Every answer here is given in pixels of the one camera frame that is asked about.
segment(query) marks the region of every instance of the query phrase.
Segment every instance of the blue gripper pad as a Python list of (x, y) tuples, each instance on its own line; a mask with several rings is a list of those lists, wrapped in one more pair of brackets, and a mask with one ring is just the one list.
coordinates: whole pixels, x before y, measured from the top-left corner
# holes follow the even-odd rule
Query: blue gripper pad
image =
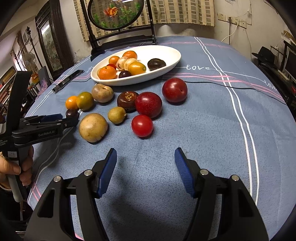
[(175, 150), (175, 163), (181, 176), (186, 192), (195, 197), (194, 177), (186, 164), (184, 154), (181, 148)]
[(100, 198), (103, 196), (103, 194), (105, 194), (107, 192), (109, 182), (111, 180), (116, 163), (117, 163), (117, 152), (114, 149), (112, 151), (109, 159), (107, 160), (107, 162), (104, 166), (104, 169), (102, 171), (102, 174), (99, 178), (98, 194), (99, 194)]
[(40, 120), (40, 122), (56, 121), (61, 120), (62, 118), (62, 114), (46, 115)]

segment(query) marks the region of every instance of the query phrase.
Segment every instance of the black hat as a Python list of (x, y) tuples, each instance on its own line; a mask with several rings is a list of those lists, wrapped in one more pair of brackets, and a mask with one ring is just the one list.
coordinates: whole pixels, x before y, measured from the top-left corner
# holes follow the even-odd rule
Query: black hat
[(274, 64), (275, 56), (271, 52), (271, 50), (262, 47), (259, 51), (259, 53), (252, 53), (255, 57), (258, 58), (262, 63), (269, 65), (270, 67), (273, 67), (277, 69), (277, 66)]

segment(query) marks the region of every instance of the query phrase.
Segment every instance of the wooden framed mirror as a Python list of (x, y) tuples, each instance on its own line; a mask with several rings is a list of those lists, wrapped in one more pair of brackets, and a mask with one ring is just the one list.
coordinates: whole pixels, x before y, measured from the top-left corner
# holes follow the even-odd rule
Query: wooden framed mirror
[(35, 17), (39, 42), (53, 80), (74, 65), (60, 13), (59, 0), (49, 0)]

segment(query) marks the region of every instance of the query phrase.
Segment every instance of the metal screw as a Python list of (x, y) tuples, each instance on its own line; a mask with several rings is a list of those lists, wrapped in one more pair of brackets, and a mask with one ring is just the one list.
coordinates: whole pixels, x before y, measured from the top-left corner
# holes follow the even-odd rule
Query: metal screw
[(209, 174), (209, 171), (207, 169), (201, 169), (200, 170), (200, 174), (205, 176), (205, 175), (208, 175)]
[(232, 175), (231, 178), (232, 178), (233, 181), (238, 181), (239, 180), (239, 176), (237, 176), (237, 175)]
[(54, 181), (55, 181), (56, 183), (59, 182), (61, 179), (62, 179), (62, 178), (61, 178), (60, 176), (56, 176), (56, 177), (54, 177)]
[(86, 170), (84, 171), (84, 175), (90, 176), (92, 174), (92, 170)]

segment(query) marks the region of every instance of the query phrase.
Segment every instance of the red tomato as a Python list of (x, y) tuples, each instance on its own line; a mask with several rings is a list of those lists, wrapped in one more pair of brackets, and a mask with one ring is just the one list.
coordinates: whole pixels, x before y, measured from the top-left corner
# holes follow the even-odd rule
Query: red tomato
[(146, 115), (137, 115), (131, 122), (131, 128), (138, 137), (147, 137), (153, 131), (153, 122)]
[(116, 65), (115, 65), (115, 64), (107, 64), (107, 66), (111, 66), (111, 67), (113, 67), (114, 69), (116, 69)]

